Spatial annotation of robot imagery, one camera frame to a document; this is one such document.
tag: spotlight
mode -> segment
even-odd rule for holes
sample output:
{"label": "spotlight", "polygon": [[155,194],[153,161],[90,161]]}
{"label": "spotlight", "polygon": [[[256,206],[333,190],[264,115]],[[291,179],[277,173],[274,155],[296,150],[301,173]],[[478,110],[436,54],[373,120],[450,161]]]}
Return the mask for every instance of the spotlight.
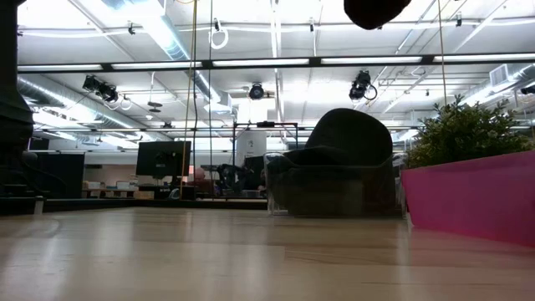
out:
{"label": "spotlight", "polygon": [[[373,91],[373,97],[366,95],[368,91]],[[377,89],[371,84],[371,77],[369,71],[360,71],[355,81],[351,84],[351,90],[349,91],[349,97],[351,100],[359,100],[366,98],[367,100],[373,100],[377,98]]]}
{"label": "spotlight", "polygon": [[520,89],[520,92],[524,95],[535,94],[535,86]]}
{"label": "spotlight", "polygon": [[249,90],[249,97],[254,100],[262,99],[264,97],[264,89],[262,89],[262,84],[252,84],[252,87]]}
{"label": "spotlight", "polygon": [[100,82],[94,77],[87,75],[82,88],[88,92],[95,92],[100,86]]}
{"label": "spotlight", "polygon": [[99,87],[99,90],[95,92],[97,96],[102,97],[103,101],[107,101],[110,103],[114,103],[119,99],[119,95],[117,94],[116,87],[114,86],[108,86],[107,84],[101,84]]}
{"label": "spotlight", "polygon": [[90,93],[94,92],[103,101],[114,103],[119,99],[115,86],[100,82],[94,76],[86,76],[82,88]]}

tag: green shrub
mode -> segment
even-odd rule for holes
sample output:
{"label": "green shrub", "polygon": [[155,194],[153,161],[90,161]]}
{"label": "green shrub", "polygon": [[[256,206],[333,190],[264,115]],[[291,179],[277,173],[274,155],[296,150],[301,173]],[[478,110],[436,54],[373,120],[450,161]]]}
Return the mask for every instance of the green shrub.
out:
{"label": "green shrub", "polygon": [[503,103],[494,110],[485,110],[479,104],[460,105],[456,96],[453,104],[439,108],[438,118],[425,119],[420,128],[417,146],[409,151],[408,166],[416,168],[519,151],[529,151],[529,139],[511,128],[518,123],[513,112],[503,114]]}

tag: fluorescent light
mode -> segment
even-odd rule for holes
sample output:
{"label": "fluorescent light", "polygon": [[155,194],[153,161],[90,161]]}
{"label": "fluorescent light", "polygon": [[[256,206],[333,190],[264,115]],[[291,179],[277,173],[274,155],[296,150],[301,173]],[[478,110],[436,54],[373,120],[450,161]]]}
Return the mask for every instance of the fluorescent light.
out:
{"label": "fluorescent light", "polygon": [[146,129],[145,131],[155,131],[155,132],[174,132],[174,131],[184,131],[184,129]]}
{"label": "fluorescent light", "polygon": [[284,66],[295,64],[308,64],[309,59],[244,59],[214,61],[215,67],[242,67],[242,66]]}
{"label": "fluorescent light", "polygon": [[100,124],[103,124],[104,121],[102,120],[86,120],[86,121],[83,121],[83,120],[76,120],[74,121],[75,123],[77,124],[86,124],[86,125],[100,125]]}
{"label": "fluorescent light", "polygon": [[116,131],[116,132],[132,132],[132,131],[141,131],[141,129],[101,129],[97,131],[103,131],[103,132],[109,132],[109,131]]}
{"label": "fluorescent light", "polygon": [[173,68],[190,68],[202,67],[201,62],[165,62],[165,63],[131,63],[131,64],[111,64],[113,69],[131,70],[131,69],[173,69]]}
{"label": "fluorescent light", "polygon": [[321,64],[392,64],[419,63],[422,57],[383,57],[383,58],[339,58],[321,59]]}
{"label": "fluorescent light", "polygon": [[48,129],[47,132],[68,132],[68,133],[74,133],[74,132],[88,132],[91,131],[91,129]]}
{"label": "fluorescent light", "polygon": [[410,130],[410,126],[387,126],[389,130]]}
{"label": "fluorescent light", "polygon": [[473,54],[473,55],[445,55],[436,56],[434,62],[466,62],[466,61],[494,61],[494,60],[523,60],[535,59],[535,54]]}
{"label": "fluorescent light", "polygon": [[99,64],[65,64],[65,65],[20,65],[18,71],[80,71],[80,70],[102,70]]}
{"label": "fluorescent light", "polygon": [[52,136],[56,136],[56,137],[59,137],[59,138],[63,138],[63,139],[66,139],[66,140],[76,141],[76,137],[74,137],[73,135],[66,134],[64,132],[47,133],[47,134],[52,135]]}
{"label": "fluorescent light", "polygon": [[111,145],[119,146],[122,148],[138,148],[139,146],[136,143],[123,140],[121,138],[112,137],[112,136],[105,136],[100,138],[102,141],[109,143]]}

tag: magenta planter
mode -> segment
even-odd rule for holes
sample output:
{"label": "magenta planter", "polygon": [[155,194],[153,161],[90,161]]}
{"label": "magenta planter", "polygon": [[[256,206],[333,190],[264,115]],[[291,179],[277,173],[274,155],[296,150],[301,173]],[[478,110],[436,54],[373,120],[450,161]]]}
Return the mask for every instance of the magenta planter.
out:
{"label": "magenta planter", "polygon": [[535,151],[403,171],[416,227],[535,247]]}

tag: white ceiling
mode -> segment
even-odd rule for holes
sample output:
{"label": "white ceiling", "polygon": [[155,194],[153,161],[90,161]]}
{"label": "white ceiling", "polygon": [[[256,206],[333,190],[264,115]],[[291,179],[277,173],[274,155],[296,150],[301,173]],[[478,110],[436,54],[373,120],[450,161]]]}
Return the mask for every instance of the white ceiling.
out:
{"label": "white ceiling", "polygon": [[[307,27],[310,18],[316,24],[349,24],[344,14],[343,0],[280,0],[280,19],[283,28],[292,26]],[[412,4],[394,22],[416,23],[421,14],[431,4],[431,0],[412,0]],[[500,8],[504,0],[442,0],[443,18],[455,19],[457,11],[462,12],[465,20],[482,21],[498,8],[496,18],[535,18],[535,0],[510,0]],[[25,33],[53,33],[70,35],[77,33],[96,33],[94,25],[105,31],[125,31],[127,20],[117,18],[100,0],[28,0],[19,9],[21,29]],[[72,3],[86,11],[94,20],[84,16]],[[240,26],[269,29],[272,11],[269,0],[202,0],[198,7],[199,27],[206,27],[211,16],[218,18],[222,26]],[[168,0],[166,13],[177,29],[191,28],[193,14],[192,4],[182,4]],[[435,5],[425,16],[428,22],[436,21],[438,7]],[[468,37],[474,30],[471,25],[460,28],[443,28],[444,50],[451,53],[452,49]],[[134,36],[129,34],[112,37],[96,38],[42,38],[29,34],[19,39],[20,64],[56,64],[56,63],[88,63],[88,62],[124,62],[124,61],[155,61],[167,60],[168,57],[147,33]],[[528,52],[535,51],[535,43],[530,33],[535,31],[535,23],[515,26],[488,26],[473,39],[459,49],[459,53],[495,53],[495,52]],[[350,30],[319,30],[317,31],[317,55],[393,55],[396,49],[410,33],[408,29],[384,29],[364,31],[357,27]],[[437,28],[415,30],[399,54],[436,54],[441,51],[440,34]],[[272,57],[272,40],[269,32],[252,33],[229,31],[229,42],[221,50],[210,49],[208,44],[209,31],[197,34],[196,56],[198,59],[243,59]],[[191,31],[181,31],[186,48],[191,46]],[[282,33],[283,57],[313,56],[313,35],[308,30],[301,32]],[[465,93],[470,88],[488,79],[488,72],[496,68],[495,64],[477,66],[447,66],[446,78],[449,99],[451,95]],[[435,102],[443,101],[442,70],[433,70],[433,75],[415,87],[410,94],[404,95],[416,80],[410,76],[415,67],[388,68],[380,79],[398,79],[383,94],[383,97],[372,102],[370,107],[359,104],[357,109],[370,113],[382,120],[404,118],[412,110],[431,110]],[[368,68],[374,78],[382,68]],[[287,121],[314,124],[325,112],[337,108],[352,108],[348,92],[351,81],[359,72],[356,68],[317,68],[317,69],[282,69],[284,112]],[[242,87],[253,82],[261,82],[266,90],[274,91],[275,75],[272,69],[239,69],[202,71],[206,79],[216,89],[231,94],[243,94]],[[48,74],[46,75],[66,87],[83,92],[81,89],[85,74]],[[118,111],[153,125],[145,116],[150,108],[146,105],[150,91],[150,74],[120,73],[98,74],[98,78],[117,86],[119,92],[125,93],[136,105],[128,111]],[[185,91],[188,79],[183,72],[159,72],[156,74],[153,96],[164,103],[162,113],[152,120],[184,120],[186,118]],[[167,89],[176,90],[176,94],[166,93]],[[390,101],[403,96],[401,101],[389,111],[382,114]],[[198,101],[198,110],[204,114],[202,99]],[[216,115],[227,123],[232,122],[230,115]]]}

